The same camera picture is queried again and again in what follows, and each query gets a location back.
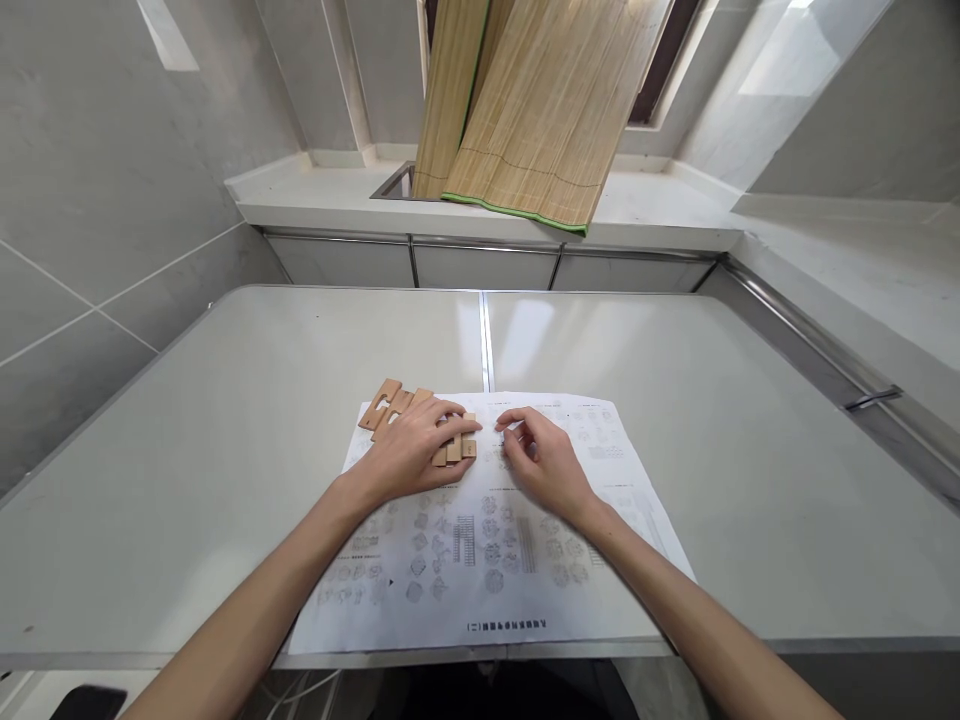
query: person's left hand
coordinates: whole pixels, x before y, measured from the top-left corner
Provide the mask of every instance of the person's left hand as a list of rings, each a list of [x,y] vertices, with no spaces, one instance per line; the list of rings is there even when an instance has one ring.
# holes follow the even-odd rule
[[[461,405],[430,398],[401,413],[386,435],[350,468],[343,479],[361,491],[363,502],[372,511],[403,495],[433,490],[459,481],[474,458],[451,467],[434,467],[430,460],[437,449],[457,433],[475,432],[483,427],[473,420],[451,417],[437,427],[444,415],[466,412]]]

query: wooden burr puzzle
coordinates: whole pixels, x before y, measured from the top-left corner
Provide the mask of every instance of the wooden burr puzzle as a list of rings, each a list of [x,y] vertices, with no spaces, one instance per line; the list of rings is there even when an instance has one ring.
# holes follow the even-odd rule
[[[382,440],[390,431],[390,424],[404,411],[432,397],[432,390],[418,388],[416,392],[412,393],[404,390],[399,380],[387,378],[383,381],[377,394],[373,396],[370,407],[363,413],[363,417],[357,424],[364,430],[372,431],[373,437],[370,439],[377,442]],[[463,417],[467,420],[477,419],[475,413],[466,413]],[[437,425],[442,425],[445,422],[447,422],[447,419],[445,417],[441,418]],[[476,456],[477,441],[473,438],[473,433],[457,433],[434,453],[431,462],[437,467],[443,467],[447,463],[457,463],[463,458]]]

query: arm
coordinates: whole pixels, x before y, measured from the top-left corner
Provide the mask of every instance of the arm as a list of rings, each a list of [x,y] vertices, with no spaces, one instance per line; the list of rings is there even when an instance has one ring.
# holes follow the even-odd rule
[[[522,422],[508,428],[517,421]],[[728,715],[742,720],[840,717],[594,494],[563,430],[531,408],[508,410],[496,430],[503,432],[519,484],[603,553]]]
[[[227,720],[235,717],[320,576],[356,527],[383,503],[459,481],[472,460],[429,464],[460,432],[481,427],[447,413],[464,409],[436,398],[400,416],[390,432],[338,477],[293,532],[233,591],[174,655],[124,715],[125,720]]]

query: cable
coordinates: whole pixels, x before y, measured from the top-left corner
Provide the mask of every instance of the cable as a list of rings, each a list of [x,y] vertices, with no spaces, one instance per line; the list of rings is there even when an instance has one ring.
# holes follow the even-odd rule
[[[293,688],[295,688],[295,687],[297,686],[297,684],[300,683],[301,680],[303,680],[307,675],[309,675],[309,674],[310,674],[309,671],[307,671],[307,672],[305,672],[305,673],[301,673],[300,676],[299,676],[296,680],[293,681],[293,685],[291,685],[289,688],[287,688],[287,692],[283,693],[283,695],[281,695],[280,697],[277,697],[277,696],[274,695],[272,692],[270,692],[270,690],[267,688],[267,686],[264,685],[263,683],[260,683],[260,689],[263,690],[263,692],[267,695],[267,697],[269,697],[271,700],[273,700],[273,701],[274,701],[275,703],[277,703],[278,705],[289,705],[289,704],[292,703],[294,700],[299,700],[300,698],[304,697],[305,695],[309,695],[309,694],[312,693],[314,690],[316,690],[318,687],[320,687],[320,686],[322,686],[322,685],[326,685],[328,682],[330,682],[331,680],[333,680],[333,679],[334,679],[337,675],[339,675],[341,672],[343,672],[343,671],[342,671],[342,670],[334,670],[332,673],[330,673],[329,675],[327,675],[323,680],[321,680],[321,681],[319,681],[319,682],[317,682],[317,683],[314,683],[313,685],[311,685],[310,687],[308,687],[306,690],[302,690],[301,692],[298,692],[296,695],[291,695],[290,697],[287,697],[287,693],[289,693],[291,690],[293,690]]]
[[[279,710],[280,706],[283,705],[283,701],[287,699],[287,695],[289,695],[290,691],[293,690],[301,680],[303,680],[303,677],[303,675],[298,677],[296,680],[294,680],[293,685],[283,691],[283,695],[281,695],[280,698],[273,704],[273,707],[270,708],[270,713],[267,715],[266,720],[273,720],[273,716],[277,714],[277,710]]]

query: forearm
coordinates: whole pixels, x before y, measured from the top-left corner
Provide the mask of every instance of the forearm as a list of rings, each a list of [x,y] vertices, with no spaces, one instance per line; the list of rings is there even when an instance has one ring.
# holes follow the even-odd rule
[[[576,522],[617,569],[679,655],[728,715],[838,718],[736,618],[596,500]]]
[[[297,613],[369,508],[331,485],[137,698],[125,720],[220,720],[239,712]]]

